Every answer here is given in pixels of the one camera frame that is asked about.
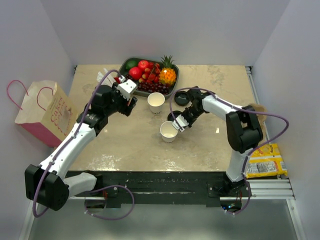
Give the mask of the black coffee cup lid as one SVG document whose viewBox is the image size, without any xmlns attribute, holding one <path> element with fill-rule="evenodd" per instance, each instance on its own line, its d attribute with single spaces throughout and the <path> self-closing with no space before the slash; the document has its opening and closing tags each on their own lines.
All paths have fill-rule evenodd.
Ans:
<svg viewBox="0 0 320 240">
<path fill-rule="evenodd" d="M 181 107 L 187 106 L 190 102 L 190 99 L 188 97 L 188 93 L 184 90 L 177 91 L 174 94 L 174 102 Z"/>
</svg>

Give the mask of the white paper coffee cup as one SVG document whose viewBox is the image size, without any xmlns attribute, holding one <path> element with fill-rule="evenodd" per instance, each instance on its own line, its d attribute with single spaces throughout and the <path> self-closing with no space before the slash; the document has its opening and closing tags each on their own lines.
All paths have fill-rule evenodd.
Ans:
<svg viewBox="0 0 320 240">
<path fill-rule="evenodd" d="M 178 130 L 173 127 L 172 123 L 172 121 L 165 121 L 159 129 L 162 140 L 166 143 L 172 143 L 178 135 Z"/>
</svg>

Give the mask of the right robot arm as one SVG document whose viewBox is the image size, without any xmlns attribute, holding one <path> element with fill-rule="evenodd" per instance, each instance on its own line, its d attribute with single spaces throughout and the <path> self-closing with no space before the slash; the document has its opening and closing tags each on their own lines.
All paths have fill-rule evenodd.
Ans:
<svg viewBox="0 0 320 240">
<path fill-rule="evenodd" d="M 233 105 L 214 93 L 201 92 L 198 87 L 192 87 L 186 94 L 191 106 L 185 108 L 172 125 L 183 132 L 186 128 L 191 128 L 204 113 L 214 114 L 225 121 L 232 153 L 220 192 L 233 197 L 245 184 L 245 169 L 249 156 L 263 139 L 263 131 L 255 110 L 251 105 Z"/>
</svg>

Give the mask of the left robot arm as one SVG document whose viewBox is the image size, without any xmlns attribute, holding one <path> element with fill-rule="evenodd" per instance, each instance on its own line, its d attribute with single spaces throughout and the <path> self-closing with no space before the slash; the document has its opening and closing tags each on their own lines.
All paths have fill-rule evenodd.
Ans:
<svg viewBox="0 0 320 240">
<path fill-rule="evenodd" d="M 37 204 L 58 211 L 70 197 L 84 192 L 99 196 L 103 192 L 104 184 L 92 172 L 85 171 L 73 177 L 66 174 L 82 150 L 108 124 L 112 114 L 131 114 L 138 101 L 132 96 L 136 89 L 137 84 L 132 80 L 97 86 L 66 139 L 39 165 L 27 167 L 24 172 L 26 197 L 33 201 L 36 217 L 40 217 Z"/>
</svg>

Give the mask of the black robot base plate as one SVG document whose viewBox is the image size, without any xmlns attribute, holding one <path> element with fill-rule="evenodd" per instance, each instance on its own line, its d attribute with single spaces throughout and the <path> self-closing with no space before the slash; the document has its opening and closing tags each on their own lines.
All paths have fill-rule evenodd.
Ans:
<svg viewBox="0 0 320 240">
<path fill-rule="evenodd" d="M 94 171 L 95 192 L 81 197 L 105 197 L 109 208 L 122 204 L 225 206 L 224 197 L 251 196 L 248 183 L 222 193 L 223 171 Z"/>
</svg>

